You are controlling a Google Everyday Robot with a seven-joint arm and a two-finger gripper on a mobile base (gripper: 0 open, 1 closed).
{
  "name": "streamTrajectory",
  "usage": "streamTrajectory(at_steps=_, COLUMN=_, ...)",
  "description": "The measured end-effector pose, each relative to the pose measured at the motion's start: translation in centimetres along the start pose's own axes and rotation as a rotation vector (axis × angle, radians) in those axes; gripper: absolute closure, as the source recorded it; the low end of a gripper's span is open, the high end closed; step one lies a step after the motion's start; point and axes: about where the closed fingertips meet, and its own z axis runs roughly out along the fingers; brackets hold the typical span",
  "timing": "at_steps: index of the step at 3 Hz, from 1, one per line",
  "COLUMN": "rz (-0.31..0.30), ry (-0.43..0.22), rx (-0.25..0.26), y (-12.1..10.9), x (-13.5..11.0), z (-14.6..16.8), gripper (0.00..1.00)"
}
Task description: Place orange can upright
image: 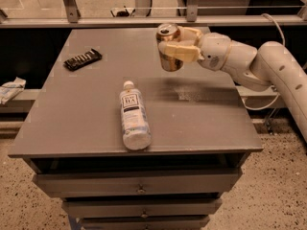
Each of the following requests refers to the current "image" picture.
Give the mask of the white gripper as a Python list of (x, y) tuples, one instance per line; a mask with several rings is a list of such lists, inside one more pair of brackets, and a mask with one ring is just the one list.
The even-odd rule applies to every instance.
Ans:
[(212, 71), (222, 69), (230, 49), (231, 39), (228, 36), (218, 33), (203, 35), (201, 30), (191, 27), (178, 28), (181, 45), (161, 42), (160, 53), (183, 62), (198, 61), (201, 67)]

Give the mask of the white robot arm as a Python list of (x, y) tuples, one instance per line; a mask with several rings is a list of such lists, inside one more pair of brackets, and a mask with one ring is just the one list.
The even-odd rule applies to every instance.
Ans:
[(203, 33), (173, 23), (158, 26), (157, 47), (162, 67), (173, 72), (170, 60), (197, 62), (211, 71), (223, 71), (254, 91), (275, 86), (307, 140), (307, 75), (289, 50), (268, 41), (256, 49), (218, 33)]

